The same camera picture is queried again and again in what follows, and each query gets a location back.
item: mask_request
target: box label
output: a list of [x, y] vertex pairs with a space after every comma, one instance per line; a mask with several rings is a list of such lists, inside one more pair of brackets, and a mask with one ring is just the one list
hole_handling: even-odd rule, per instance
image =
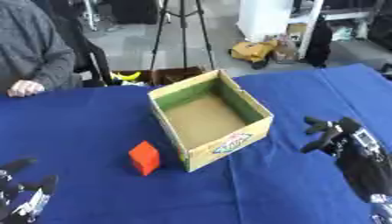
[[235, 151], [252, 136], [253, 135], [251, 134], [233, 134], [227, 142], [213, 150], [213, 154], [229, 153]]

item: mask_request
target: robotic arm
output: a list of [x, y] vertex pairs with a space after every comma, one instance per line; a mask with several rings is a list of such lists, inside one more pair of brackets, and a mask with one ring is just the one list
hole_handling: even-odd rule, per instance
[[[27, 224], [35, 223], [42, 210], [54, 193], [58, 182], [57, 176], [47, 176], [38, 183], [19, 183], [12, 185], [14, 175], [35, 163], [35, 159], [19, 159], [0, 166], [0, 223]], [[14, 209], [10, 204], [21, 192], [35, 192], [31, 199]]]
[[325, 122], [312, 117], [307, 135], [322, 132], [319, 140], [308, 143], [303, 153], [321, 150], [336, 158], [346, 182], [366, 203], [372, 205], [376, 224], [392, 223], [392, 161], [385, 148], [366, 129], [351, 118]]

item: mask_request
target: floor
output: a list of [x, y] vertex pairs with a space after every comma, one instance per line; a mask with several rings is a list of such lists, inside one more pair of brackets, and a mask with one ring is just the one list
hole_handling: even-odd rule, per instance
[[[170, 9], [178, 11], [177, 0], [172, 0]], [[186, 1], [187, 9], [195, 8], [193, 1]], [[270, 63], [263, 70], [253, 70], [244, 61], [228, 56], [228, 48], [243, 40], [242, 34], [236, 27], [238, 19], [239, 0], [204, 0], [208, 35], [213, 46], [213, 57], [217, 68], [227, 69], [235, 76], [245, 74], [263, 74], [275, 71], [305, 69], [310, 66], [302, 63], [294, 65], [278, 65]], [[101, 13], [108, 14], [110, 8], [103, 7]], [[188, 18], [187, 29], [188, 51], [190, 66], [203, 66], [209, 69], [205, 42], [202, 36], [198, 16]], [[99, 31], [87, 31], [87, 36], [108, 55], [113, 70], [149, 69], [151, 50], [157, 35], [157, 25], [130, 24], [115, 25], [107, 22], [100, 23]], [[332, 55], [328, 61], [329, 67], [365, 63], [379, 68], [385, 61], [392, 61], [392, 54], [368, 41], [334, 42]], [[179, 21], [173, 17], [171, 24], [164, 26], [161, 45], [157, 55], [156, 68], [182, 67], [182, 45]]]

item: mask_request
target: table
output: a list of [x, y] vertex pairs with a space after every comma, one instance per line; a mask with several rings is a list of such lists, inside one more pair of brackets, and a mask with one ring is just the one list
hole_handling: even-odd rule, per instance
[[[364, 123], [392, 146], [392, 87], [363, 65], [249, 75], [236, 81], [276, 118], [262, 141], [185, 173], [151, 114], [145, 87], [106, 87], [0, 97], [0, 163], [39, 160], [17, 180], [59, 175], [46, 224], [359, 224], [369, 206], [349, 189], [333, 159], [298, 149], [304, 116]], [[128, 149], [150, 141], [163, 166], [140, 177]]]

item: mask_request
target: yellow object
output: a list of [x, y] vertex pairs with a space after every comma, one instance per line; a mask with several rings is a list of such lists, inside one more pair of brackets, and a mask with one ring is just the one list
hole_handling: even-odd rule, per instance
[[112, 77], [112, 80], [117, 79], [120, 81], [134, 81], [135, 79], [139, 78], [141, 75], [141, 72], [134, 73], [132, 75], [123, 75], [120, 73], [110, 73], [110, 76]]
[[278, 41], [276, 39], [261, 43], [241, 42], [231, 49], [230, 54], [235, 59], [256, 63], [264, 60], [277, 46]]

